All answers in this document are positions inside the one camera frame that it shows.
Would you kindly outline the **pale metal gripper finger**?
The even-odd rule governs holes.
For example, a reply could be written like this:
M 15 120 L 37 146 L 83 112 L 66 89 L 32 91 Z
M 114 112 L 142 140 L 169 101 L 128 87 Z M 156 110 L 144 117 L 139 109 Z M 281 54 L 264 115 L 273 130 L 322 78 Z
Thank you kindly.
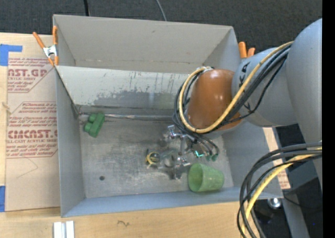
M 172 168 L 172 178 L 173 179 L 181 179 L 182 174 L 188 170 L 191 163 L 187 160 L 186 157 L 178 156 Z
M 176 131 L 175 125 L 169 125 L 167 126 L 167 129 L 162 132 L 161 138 L 160 138 L 160 145 L 161 146 L 168 146 L 170 143 L 180 140 L 181 139 L 181 133 Z

